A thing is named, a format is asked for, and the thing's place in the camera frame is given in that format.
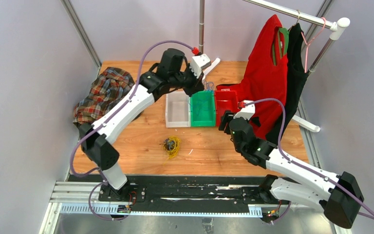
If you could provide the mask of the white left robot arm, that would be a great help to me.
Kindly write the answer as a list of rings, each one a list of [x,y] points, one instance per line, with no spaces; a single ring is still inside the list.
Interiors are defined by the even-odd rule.
[[[205,54],[198,52],[187,61],[184,52],[169,48],[118,104],[93,124],[79,127],[82,151],[97,165],[117,201],[125,201],[130,195],[127,177],[118,164],[119,152],[113,147],[118,136],[160,97],[180,89],[188,96],[204,90],[204,70],[210,65]]]

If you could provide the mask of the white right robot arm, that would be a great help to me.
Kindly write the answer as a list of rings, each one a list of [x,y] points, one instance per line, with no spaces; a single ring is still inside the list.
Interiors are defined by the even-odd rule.
[[[354,175],[338,175],[301,161],[276,144],[257,138],[250,123],[243,117],[234,117],[225,111],[219,130],[231,136],[235,151],[249,163],[278,172],[291,181],[267,175],[259,189],[265,203],[275,199],[300,203],[323,211],[325,217],[337,226],[350,229],[359,214],[364,196]]]

